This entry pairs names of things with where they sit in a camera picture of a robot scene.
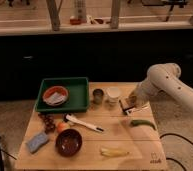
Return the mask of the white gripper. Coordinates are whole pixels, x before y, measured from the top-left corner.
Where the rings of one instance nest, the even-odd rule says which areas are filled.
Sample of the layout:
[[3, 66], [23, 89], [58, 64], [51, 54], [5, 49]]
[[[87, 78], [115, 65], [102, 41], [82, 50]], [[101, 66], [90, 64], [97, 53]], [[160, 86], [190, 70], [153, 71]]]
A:
[[149, 81], [140, 82], [129, 95], [130, 106], [144, 106], [149, 98], [156, 95], [156, 87]]

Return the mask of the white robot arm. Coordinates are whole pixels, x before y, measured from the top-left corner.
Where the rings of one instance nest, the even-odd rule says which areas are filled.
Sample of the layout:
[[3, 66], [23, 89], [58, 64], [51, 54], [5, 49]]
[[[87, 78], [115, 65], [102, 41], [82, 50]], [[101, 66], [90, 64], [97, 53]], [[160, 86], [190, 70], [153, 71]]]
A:
[[140, 108], [150, 97], [164, 91], [193, 114], [193, 88], [183, 83], [179, 79], [180, 75], [181, 68], [176, 63], [150, 66], [146, 78], [130, 93], [129, 102]]

